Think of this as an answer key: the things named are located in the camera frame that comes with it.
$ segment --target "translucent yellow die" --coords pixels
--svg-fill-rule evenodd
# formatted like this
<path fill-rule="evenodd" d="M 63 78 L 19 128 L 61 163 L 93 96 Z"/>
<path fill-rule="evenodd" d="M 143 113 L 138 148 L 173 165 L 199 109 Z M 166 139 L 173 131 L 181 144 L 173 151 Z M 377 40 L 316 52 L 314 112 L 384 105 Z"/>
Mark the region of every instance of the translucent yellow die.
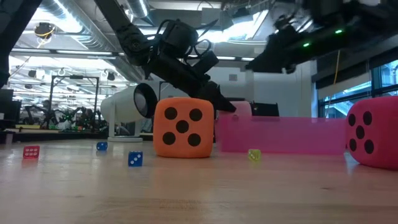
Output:
<path fill-rule="evenodd" d="M 249 149 L 248 158 L 251 161 L 260 161 L 261 160 L 261 151 L 258 149 Z"/>

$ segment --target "translucent pink sheet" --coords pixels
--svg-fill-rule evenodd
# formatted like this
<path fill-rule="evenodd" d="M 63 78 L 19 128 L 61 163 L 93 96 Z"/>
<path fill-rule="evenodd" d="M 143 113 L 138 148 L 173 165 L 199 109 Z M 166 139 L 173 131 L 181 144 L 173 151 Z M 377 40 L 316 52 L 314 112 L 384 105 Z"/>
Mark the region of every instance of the translucent pink sheet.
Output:
<path fill-rule="evenodd" d="M 216 145 L 223 152 L 342 154 L 345 150 L 345 119 L 251 116 L 242 108 L 236 113 L 220 113 L 215 123 Z"/>

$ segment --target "metal frame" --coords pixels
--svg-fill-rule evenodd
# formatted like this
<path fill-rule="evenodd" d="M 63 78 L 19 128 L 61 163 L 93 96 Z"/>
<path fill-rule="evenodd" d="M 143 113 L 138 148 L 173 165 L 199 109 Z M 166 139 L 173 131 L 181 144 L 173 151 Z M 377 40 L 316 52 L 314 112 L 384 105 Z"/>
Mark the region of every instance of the metal frame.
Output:
<path fill-rule="evenodd" d="M 56 84 L 54 84 L 54 80 L 56 78 L 61 78 L 61 80 L 63 80 L 64 78 L 71 78 L 71 77 L 73 78 L 73 77 L 76 77 L 76 76 L 73 76 L 73 75 L 64 75 L 64 76 L 62 76 L 62 75 L 52 75 L 51 76 L 50 99 L 49 99 L 50 100 L 50 108 L 49 108 L 49 111 L 51 111 L 51 107 L 52 107 L 52 95 L 53 95 L 54 87 L 56 87 L 58 85 L 58 83 L 61 82 L 61 81 L 59 81 Z M 100 78 L 99 77 L 83 77 L 83 76 L 80 76 L 80 78 L 81 79 L 87 78 L 89 80 L 91 78 L 93 78 L 93 79 L 96 80 L 94 111 L 93 111 L 93 118 L 92 118 L 92 121 L 93 121 L 92 127 L 93 127 L 93 129 L 91 130 L 91 132 L 94 132 L 94 130 L 95 130 L 95 114 L 96 114 L 95 112 L 97 110 L 98 88 L 100 87 Z"/>

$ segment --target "ceiling duct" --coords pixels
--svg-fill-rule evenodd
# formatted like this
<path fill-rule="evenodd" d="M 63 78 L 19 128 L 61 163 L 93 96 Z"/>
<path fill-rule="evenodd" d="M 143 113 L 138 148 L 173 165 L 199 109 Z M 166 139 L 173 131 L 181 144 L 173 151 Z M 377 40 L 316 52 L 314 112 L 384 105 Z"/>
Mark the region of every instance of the ceiling duct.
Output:
<path fill-rule="evenodd" d="M 147 0 L 126 0 L 131 14 L 142 19 L 144 22 L 154 26 L 152 19 L 149 17 L 150 6 Z"/>
<path fill-rule="evenodd" d="M 50 13 L 60 21 L 70 21 L 70 24 L 81 26 L 79 33 L 82 36 L 73 36 L 75 40 L 92 51 L 115 51 L 116 47 L 106 38 L 94 22 L 87 16 L 87 14 L 71 0 L 43 0 L 39 9 Z M 117 57 L 114 60 L 106 60 L 116 67 L 118 72 L 130 82 L 139 82 L 142 80 L 142 72 L 136 67 L 130 65 L 125 58 Z"/>

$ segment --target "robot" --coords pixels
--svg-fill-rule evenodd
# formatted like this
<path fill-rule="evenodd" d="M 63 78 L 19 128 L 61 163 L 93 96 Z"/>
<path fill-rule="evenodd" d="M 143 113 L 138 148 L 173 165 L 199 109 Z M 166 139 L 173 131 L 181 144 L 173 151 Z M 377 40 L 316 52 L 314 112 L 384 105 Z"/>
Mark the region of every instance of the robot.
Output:
<path fill-rule="evenodd" d="M 9 76 L 9 52 L 41 2 L 21 1 L 20 9 L 15 12 L 20 16 L 12 17 L 0 35 L 0 39 L 5 40 L 0 43 L 0 86 L 7 82 Z M 381 41 L 398 31 L 398 3 L 395 0 L 385 0 L 376 6 L 368 6 L 357 0 L 299 2 L 299 7 L 309 11 L 315 29 L 297 32 L 291 25 L 295 13 L 280 16 L 274 24 L 278 33 L 269 36 L 263 53 L 249 62 L 246 69 L 292 73 L 300 63 L 340 49 Z M 218 63 L 218 59 L 210 47 L 202 54 L 197 52 L 195 46 L 199 44 L 199 36 L 193 27 L 179 20 L 166 20 L 161 23 L 154 38 L 149 40 L 130 22 L 117 0 L 95 0 L 95 3 L 115 32 L 129 62 L 142 67 L 146 77 L 157 75 L 190 97 L 210 101 L 216 110 L 235 111 L 236 108 L 221 94 L 220 86 L 206 74 Z M 164 33 L 159 34 L 165 24 Z M 215 21 L 202 28 L 209 30 L 214 24 Z M 197 53 L 196 57 L 189 56 L 192 51 Z M 197 59 L 198 62 L 190 65 L 191 59 Z"/>

